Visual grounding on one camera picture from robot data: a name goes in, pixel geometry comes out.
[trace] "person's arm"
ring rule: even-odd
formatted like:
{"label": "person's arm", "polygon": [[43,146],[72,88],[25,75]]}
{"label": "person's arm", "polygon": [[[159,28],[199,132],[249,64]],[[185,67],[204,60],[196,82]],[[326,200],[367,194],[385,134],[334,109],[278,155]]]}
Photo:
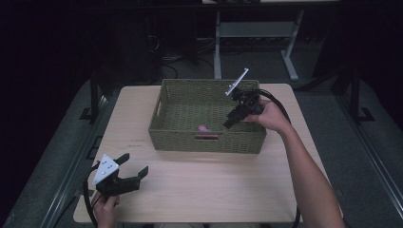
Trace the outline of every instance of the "person's arm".
{"label": "person's arm", "polygon": [[307,227],[344,227],[335,192],[296,130],[271,101],[260,101],[264,111],[249,115],[247,122],[257,122],[275,130],[284,141],[297,205]]}

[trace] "table top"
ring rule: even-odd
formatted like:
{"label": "table top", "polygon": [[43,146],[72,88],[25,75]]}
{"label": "table top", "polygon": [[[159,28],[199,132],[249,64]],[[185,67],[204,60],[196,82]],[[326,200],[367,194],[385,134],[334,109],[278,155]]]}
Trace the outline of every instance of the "table top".
{"label": "table top", "polygon": [[[292,88],[262,84],[282,102],[294,128],[326,176],[317,149]],[[156,151],[148,134],[160,86],[122,89],[95,161],[104,154],[117,159],[130,154],[120,178],[149,173],[140,190],[121,195],[120,222],[286,222],[293,221],[297,203],[281,137],[267,130],[259,154]],[[95,189],[89,178],[89,189]],[[83,198],[74,213],[90,222]]]}

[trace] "wicker basket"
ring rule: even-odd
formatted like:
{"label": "wicker basket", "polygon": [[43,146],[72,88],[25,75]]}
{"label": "wicker basket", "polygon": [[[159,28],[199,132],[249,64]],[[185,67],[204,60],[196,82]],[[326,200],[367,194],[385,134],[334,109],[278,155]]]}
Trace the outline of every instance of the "wicker basket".
{"label": "wicker basket", "polygon": [[[237,105],[225,96],[233,80],[163,80],[149,135],[156,150],[258,154],[266,129],[258,123],[223,124]],[[257,88],[242,81],[239,88]],[[205,126],[207,131],[200,131]]]}

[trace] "dark background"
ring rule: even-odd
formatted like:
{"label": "dark background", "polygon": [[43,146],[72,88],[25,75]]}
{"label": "dark background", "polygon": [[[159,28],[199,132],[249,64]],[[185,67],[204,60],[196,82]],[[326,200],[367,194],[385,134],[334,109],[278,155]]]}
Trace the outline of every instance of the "dark background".
{"label": "dark background", "polygon": [[[356,69],[401,128],[402,5],[401,1],[343,1],[314,74],[320,77],[341,64]],[[45,0],[0,3],[0,223],[91,74],[99,76],[105,94],[114,86],[147,85],[157,79],[158,60],[147,51],[146,31],[139,23],[144,14],[93,14],[82,6]],[[315,19],[307,20],[315,24]],[[314,28],[306,28],[301,35],[312,36],[312,32]],[[134,73],[136,77],[125,76]]]}

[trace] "metal frame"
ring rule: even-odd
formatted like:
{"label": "metal frame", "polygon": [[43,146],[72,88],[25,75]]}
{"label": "metal frame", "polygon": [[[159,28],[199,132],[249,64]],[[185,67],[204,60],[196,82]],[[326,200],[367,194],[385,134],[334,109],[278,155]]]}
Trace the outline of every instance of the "metal frame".
{"label": "metal frame", "polygon": [[281,51],[281,56],[287,67],[292,81],[298,80],[297,72],[291,61],[291,53],[297,39],[299,25],[304,10],[300,10],[294,22],[222,22],[220,12],[217,11],[216,20],[216,51],[214,53],[214,78],[222,79],[220,38],[221,37],[289,37],[290,42],[286,49]]}

